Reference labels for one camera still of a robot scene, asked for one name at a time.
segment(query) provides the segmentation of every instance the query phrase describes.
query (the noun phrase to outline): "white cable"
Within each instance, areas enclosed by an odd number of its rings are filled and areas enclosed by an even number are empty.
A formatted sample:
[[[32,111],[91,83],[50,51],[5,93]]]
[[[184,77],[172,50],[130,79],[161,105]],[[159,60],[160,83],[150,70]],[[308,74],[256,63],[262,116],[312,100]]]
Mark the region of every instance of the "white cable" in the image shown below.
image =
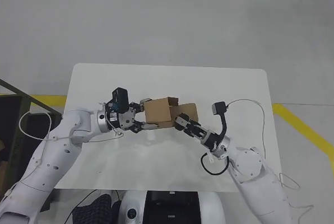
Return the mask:
[[[113,126],[111,124],[109,119],[106,119],[106,121],[107,121],[107,123],[109,123],[109,125],[112,127],[112,130],[115,132],[115,137],[114,138],[109,138],[109,139],[104,139],[104,140],[98,140],[98,141],[88,141],[87,143],[89,143],[89,142],[106,142],[106,141],[109,141],[109,140],[122,138],[124,136],[124,134],[122,132],[120,132],[115,126]]]
[[[90,143],[90,142],[106,142],[106,141],[109,141],[109,140],[113,140],[113,139],[118,139],[118,138],[122,138],[124,136],[123,133],[119,132],[120,135],[117,136],[117,137],[114,137],[114,138],[108,138],[108,139],[104,139],[104,140],[98,140],[98,141],[88,141],[87,143]]]
[[[44,113],[46,114],[48,117],[49,117],[49,121],[50,121],[50,124],[49,124],[49,129],[48,129],[48,133],[46,135],[45,138],[37,138],[37,137],[34,137],[34,136],[31,136],[29,134],[27,134],[26,132],[24,132],[21,128],[21,121],[22,119],[28,114],[28,113],[31,113],[31,112],[41,112],[41,113]],[[113,128],[113,131],[115,132],[115,136],[114,138],[109,138],[109,139],[104,139],[104,140],[99,140],[99,141],[88,141],[87,143],[89,142],[105,142],[105,141],[109,141],[109,140],[112,140],[112,139],[117,139],[117,138],[122,138],[124,136],[124,134],[122,132],[120,132],[115,126],[113,126],[111,124],[111,122],[106,119],[106,121],[111,125],[111,127]],[[41,153],[41,158],[39,160],[37,160],[37,165],[35,166],[34,170],[29,173],[26,177],[24,177],[23,179],[20,179],[18,182],[14,183],[13,186],[11,186],[10,189],[8,189],[5,194],[4,194],[4,197],[3,199],[1,200],[1,202],[3,202],[12,192],[13,188],[20,182],[26,180],[29,176],[31,176],[31,174],[33,174],[36,169],[38,168],[38,166],[40,166],[40,164],[42,163],[42,160],[43,160],[43,156],[44,156],[44,152],[45,152],[45,149],[46,149],[46,145],[48,144],[47,141],[56,141],[57,139],[49,139],[49,135],[50,135],[50,130],[51,130],[51,126],[52,126],[52,119],[51,119],[51,116],[47,113],[47,112],[44,112],[44,111],[37,111],[37,110],[30,110],[28,112],[26,112],[23,116],[21,116],[20,120],[19,120],[19,123],[18,123],[18,126],[19,126],[19,129],[21,132],[23,132],[24,135],[30,137],[30,138],[33,138],[33,139],[37,139],[37,140],[41,140],[41,141],[45,141],[45,144],[44,144],[44,148],[43,148],[43,151]]]
[[[263,128],[262,128],[262,142],[263,142],[263,149],[264,149],[264,159],[266,158],[266,145],[264,143],[264,127],[266,125],[266,113],[264,112],[264,108],[262,107],[261,103],[256,101],[256,100],[250,100],[250,99],[237,99],[237,100],[233,100],[232,102],[228,103],[227,104],[227,109],[228,109],[228,106],[231,105],[232,103],[234,102],[238,102],[238,101],[250,101],[250,102],[253,102],[255,104],[257,104],[261,109],[262,109],[262,112],[263,112]]]
[[[46,114],[46,115],[49,117],[50,124],[49,124],[49,129],[48,129],[48,133],[47,133],[47,135],[46,135],[46,138],[37,138],[37,137],[31,136],[31,135],[27,134],[26,132],[24,132],[24,131],[22,130],[22,128],[21,128],[21,121],[22,121],[22,119],[23,119],[28,113],[31,113],[31,112],[33,112],[33,111],[44,113],[44,114]],[[47,141],[52,141],[52,139],[49,139],[49,134],[50,134],[51,126],[52,126],[51,116],[50,116],[48,113],[44,112],[44,111],[30,110],[30,111],[26,112],[23,116],[21,116],[21,118],[20,118],[20,120],[19,120],[19,123],[18,123],[18,126],[19,126],[20,131],[23,132],[24,135],[26,135],[26,136],[28,136],[28,137],[30,137],[30,138],[33,138],[33,139],[37,139],[37,140],[41,140],[41,141],[45,141],[45,143],[44,143],[44,148],[43,148],[43,151],[42,151],[42,153],[41,153],[41,158],[40,158],[39,160],[36,161],[37,165],[35,166],[35,168],[33,169],[33,171],[32,171],[31,173],[29,173],[26,177],[20,179],[20,180],[19,180],[18,182],[16,182],[16,183],[14,183],[13,186],[11,186],[11,188],[8,189],[8,190],[5,192],[4,197],[3,197],[3,199],[1,200],[1,202],[3,202],[3,201],[4,201],[4,200],[11,194],[12,189],[13,189],[18,183],[20,183],[20,182],[26,180],[29,176],[31,176],[31,174],[33,174],[33,173],[36,171],[36,169],[38,168],[38,166],[40,166],[40,164],[42,163],[43,156],[44,156],[44,152],[45,152],[46,145],[47,145]]]
[[[234,102],[237,102],[237,101],[250,101],[250,102],[253,102],[255,104],[257,104],[261,109],[262,109],[262,112],[263,112],[263,128],[262,128],[262,142],[263,142],[263,149],[264,149],[264,159],[266,158],[266,146],[265,146],[265,143],[264,143],[264,128],[265,128],[265,123],[266,123],[266,120],[265,120],[265,112],[264,112],[264,108],[262,107],[261,103],[256,101],[256,100],[250,100],[250,99],[238,99],[238,100],[233,100],[232,102],[228,103],[227,104],[227,108],[230,104],[234,103]],[[292,182],[294,182],[297,186],[297,188],[292,188],[286,184],[284,184],[282,181],[281,181],[281,176],[285,176],[287,177],[289,180],[291,180]],[[286,188],[289,188],[291,190],[300,190],[301,189],[301,186],[300,184],[298,184],[298,182],[296,182],[295,180],[293,180],[292,178],[290,178],[289,176],[283,174],[282,172],[279,173],[279,182],[280,184],[282,185],[282,187],[286,187]],[[310,210],[312,210],[312,208],[314,208],[314,205],[311,204],[311,205],[308,205],[308,206],[292,206],[290,203],[289,203],[289,206],[292,207],[292,208],[307,208],[307,210],[305,212],[303,212],[299,218],[298,218],[298,224],[300,224],[300,220],[301,218],[307,214]]]
[[[47,134],[47,137],[46,138],[36,138],[34,136],[31,136],[29,134],[27,134],[26,132],[24,132],[21,128],[21,121],[22,119],[26,116],[26,114],[32,112],[32,111],[35,111],[35,112],[42,112],[44,114],[46,114],[48,117],[49,117],[49,120],[50,120],[50,125],[49,125],[49,130],[48,130],[48,134]],[[33,139],[37,139],[37,140],[41,140],[41,141],[52,141],[52,139],[49,139],[49,133],[50,133],[50,130],[51,130],[51,125],[52,125],[52,120],[51,120],[51,116],[47,113],[47,112],[44,112],[44,111],[37,111],[37,110],[30,110],[28,112],[26,112],[23,116],[21,116],[20,120],[19,120],[19,129],[21,132],[23,132],[24,135],[30,137],[30,138],[33,138]]]

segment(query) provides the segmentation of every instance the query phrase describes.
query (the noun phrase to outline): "power cord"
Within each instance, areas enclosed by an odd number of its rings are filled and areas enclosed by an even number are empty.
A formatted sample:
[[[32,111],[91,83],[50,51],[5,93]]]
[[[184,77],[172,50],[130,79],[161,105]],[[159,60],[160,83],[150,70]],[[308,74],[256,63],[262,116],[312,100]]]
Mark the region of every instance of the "power cord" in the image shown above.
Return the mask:
[[[264,128],[265,128],[265,125],[266,125],[266,113],[264,112],[264,108],[262,107],[261,103],[256,101],[256,100],[250,100],[250,99],[237,99],[237,100],[233,100],[232,102],[228,103],[227,104],[227,109],[229,108],[229,105],[235,103],[235,102],[238,102],[238,101],[250,101],[250,102],[253,102],[255,104],[257,104],[262,112],[263,112],[263,127],[262,127],[262,143],[263,143],[263,149],[264,149],[264,159],[266,159],[266,145],[264,143]]]
[[[202,164],[203,169],[207,173],[209,173],[210,175],[212,175],[212,176],[219,176],[219,175],[223,174],[228,169],[228,167],[229,167],[229,156],[226,157],[227,164],[225,165],[225,168],[222,171],[217,172],[217,173],[210,172],[209,170],[207,170],[207,168],[205,167],[205,164],[203,163],[203,158],[206,157],[206,156],[207,156],[207,152],[202,155],[202,157],[201,157],[201,164]]]
[[[82,200],[82,201],[80,201],[79,202],[79,204],[77,204],[77,206],[75,206],[72,210],[71,210],[71,212],[70,212],[70,214],[68,215],[68,217],[67,217],[67,219],[65,220],[65,222],[64,222],[64,224],[66,224],[67,223],[67,221],[68,221],[68,219],[70,218],[70,216],[71,216],[71,214],[72,214],[72,211],[76,208],[76,207],[78,207],[88,196],[90,196],[93,192],[95,192],[95,191],[97,191],[97,190],[93,190],[93,191],[91,191],[86,197],[84,197],[84,199]]]

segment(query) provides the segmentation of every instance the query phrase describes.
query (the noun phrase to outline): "black cable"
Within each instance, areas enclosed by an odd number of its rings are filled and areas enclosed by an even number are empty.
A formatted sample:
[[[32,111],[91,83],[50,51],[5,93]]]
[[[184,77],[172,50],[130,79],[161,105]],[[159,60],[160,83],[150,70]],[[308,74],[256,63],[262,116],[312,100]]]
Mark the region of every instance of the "black cable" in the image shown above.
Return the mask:
[[[201,164],[202,164],[203,169],[207,173],[209,173],[210,175],[212,175],[212,176],[219,176],[219,175],[223,174],[228,169],[228,167],[229,167],[229,156],[227,156],[227,158],[226,158],[227,159],[227,164],[226,164],[225,168],[222,171],[220,171],[218,173],[210,172],[209,170],[207,170],[207,168],[205,167],[205,164],[203,163],[203,158],[206,157],[206,156],[207,156],[207,152],[204,153],[203,156],[201,157]]]
[[[116,194],[117,194],[117,197],[118,197],[118,200],[120,200],[120,195],[118,194],[118,191],[115,190]]]
[[[93,191],[91,191],[90,192],[90,194],[88,194],[82,201],[80,201],[79,202],[79,204],[77,204],[77,206],[79,206],[88,196],[90,196],[93,192],[95,192],[95,191],[97,191],[97,190],[93,190]],[[64,222],[64,224],[66,224],[67,223],[67,221],[68,221],[68,219],[70,218],[70,215],[72,214],[72,211],[73,210],[71,210],[71,212],[70,212],[70,214],[68,215],[68,217],[67,217],[67,219],[66,219],[66,221]]]

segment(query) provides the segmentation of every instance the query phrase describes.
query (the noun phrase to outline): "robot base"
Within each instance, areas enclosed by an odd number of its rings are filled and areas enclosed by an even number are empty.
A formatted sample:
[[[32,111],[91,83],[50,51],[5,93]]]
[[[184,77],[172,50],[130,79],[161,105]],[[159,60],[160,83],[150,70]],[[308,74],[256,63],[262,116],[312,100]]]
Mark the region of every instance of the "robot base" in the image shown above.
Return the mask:
[[[129,190],[121,202],[118,224],[225,224],[215,192]]]

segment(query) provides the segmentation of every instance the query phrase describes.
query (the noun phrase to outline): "white cable tie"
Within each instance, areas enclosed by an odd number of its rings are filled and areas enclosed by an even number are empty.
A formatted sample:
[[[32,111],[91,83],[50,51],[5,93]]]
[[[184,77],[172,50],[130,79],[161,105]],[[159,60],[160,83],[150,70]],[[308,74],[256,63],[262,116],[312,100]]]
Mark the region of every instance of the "white cable tie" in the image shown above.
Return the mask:
[[[208,159],[210,160],[210,163],[214,163],[214,159],[213,159],[213,155],[210,151],[207,151],[207,156],[208,156]]]
[[[4,196],[5,196],[5,197],[9,197],[9,195],[11,194],[11,192],[12,192],[11,189],[7,190],[7,191],[5,192],[5,194],[4,194]]]
[[[228,156],[228,153],[224,153],[223,155],[221,155],[220,159],[224,160],[225,158],[227,158],[227,156]]]

